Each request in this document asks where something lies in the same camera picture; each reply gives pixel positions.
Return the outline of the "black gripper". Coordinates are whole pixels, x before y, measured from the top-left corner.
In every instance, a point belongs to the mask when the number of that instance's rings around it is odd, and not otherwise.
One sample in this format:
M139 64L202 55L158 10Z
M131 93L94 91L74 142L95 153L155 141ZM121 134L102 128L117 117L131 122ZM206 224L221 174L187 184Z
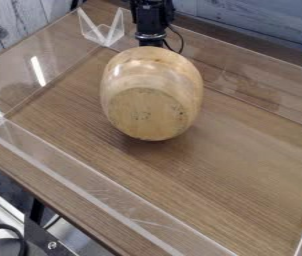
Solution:
M139 46L163 47L163 39L161 40L139 40Z

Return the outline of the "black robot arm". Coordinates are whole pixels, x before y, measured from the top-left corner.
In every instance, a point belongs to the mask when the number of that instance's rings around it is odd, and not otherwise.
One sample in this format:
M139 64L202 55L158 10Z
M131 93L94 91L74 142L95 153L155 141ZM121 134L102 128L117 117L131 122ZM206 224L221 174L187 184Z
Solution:
M162 47L166 29L174 21L173 0L130 0L130 10L139 45Z

